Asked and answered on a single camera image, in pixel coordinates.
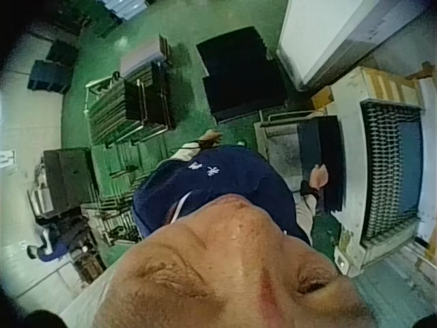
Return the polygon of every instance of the wrist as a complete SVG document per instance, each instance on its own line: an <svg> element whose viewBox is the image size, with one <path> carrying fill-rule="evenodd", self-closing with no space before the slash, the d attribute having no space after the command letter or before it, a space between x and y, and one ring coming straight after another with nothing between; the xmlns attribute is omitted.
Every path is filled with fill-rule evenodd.
<svg viewBox="0 0 437 328"><path fill-rule="evenodd" d="M303 180L300 183L300 195L301 196L307 196L312 195L314 198L318 201L320 198L320 192L319 189L312 187L308 181Z"/></svg>

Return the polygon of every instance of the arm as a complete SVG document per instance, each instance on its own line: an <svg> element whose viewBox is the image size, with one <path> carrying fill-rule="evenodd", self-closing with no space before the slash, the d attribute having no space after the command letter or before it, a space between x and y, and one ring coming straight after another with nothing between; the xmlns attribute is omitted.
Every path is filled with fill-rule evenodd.
<svg viewBox="0 0 437 328"><path fill-rule="evenodd" d="M299 203L296 204L296 221L305 234L307 234L311 244L313 244L311 229L313 228L316 205L317 200L312 195L302 196Z"/></svg>
<svg viewBox="0 0 437 328"><path fill-rule="evenodd" d="M189 162L191 159L199 154L200 150L205 148L211 148L215 144L218 144L221 139L221 133L208 130L202 135L198 141L184 144L171 159L179 159L181 161Z"/></svg>
<svg viewBox="0 0 437 328"><path fill-rule="evenodd" d="M328 170L325 165L316 165L311 171L309 182L302 182L300 188L300 201L296 204L296 221L300 228L307 234L309 242L311 239L311 229L313 228L313 218L315 206L319 198L320 189L328 183Z"/></svg>

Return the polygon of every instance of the sleeve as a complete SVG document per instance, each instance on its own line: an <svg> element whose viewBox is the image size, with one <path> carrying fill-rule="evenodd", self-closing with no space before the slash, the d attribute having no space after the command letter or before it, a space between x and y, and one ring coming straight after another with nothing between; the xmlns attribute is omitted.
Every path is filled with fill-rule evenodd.
<svg viewBox="0 0 437 328"><path fill-rule="evenodd" d="M299 203L296 204L296 221L300 228L307 234L311 244L313 244L311 229L313 228L315 205L317 205L317 200L312 195L302 196Z"/></svg>
<svg viewBox="0 0 437 328"><path fill-rule="evenodd" d="M171 159L179 159L181 161L191 161L191 159L199 154L200 147L197 142L190 142L184 144L172 157Z"/></svg>

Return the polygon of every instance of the white machine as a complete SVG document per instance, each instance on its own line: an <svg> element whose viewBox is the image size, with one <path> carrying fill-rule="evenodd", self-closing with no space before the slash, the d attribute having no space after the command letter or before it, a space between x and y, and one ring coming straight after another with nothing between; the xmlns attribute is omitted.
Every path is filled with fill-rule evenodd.
<svg viewBox="0 0 437 328"><path fill-rule="evenodd" d="M277 55L298 89L332 83L428 0L289 0Z"/></svg>
<svg viewBox="0 0 437 328"><path fill-rule="evenodd" d="M358 67L331 85L345 154L335 262L353 277L411 241L419 224L423 141L414 81Z"/></svg>

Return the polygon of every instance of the eye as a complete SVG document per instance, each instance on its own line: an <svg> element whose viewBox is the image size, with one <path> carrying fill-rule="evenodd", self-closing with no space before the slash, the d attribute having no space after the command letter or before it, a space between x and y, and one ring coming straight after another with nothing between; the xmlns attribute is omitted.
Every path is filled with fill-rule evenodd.
<svg viewBox="0 0 437 328"><path fill-rule="evenodd" d="M309 294L310 292L315 292L316 290L326 287L328 283L326 282L309 282L306 284L301 284L299 286L298 292L300 294Z"/></svg>
<svg viewBox="0 0 437 328"><path fill-rule="evenodd" d="M322 266L306 265L299 273L298 292L305 295L320 290L333 281L335 276L331 270Z"/></svg>

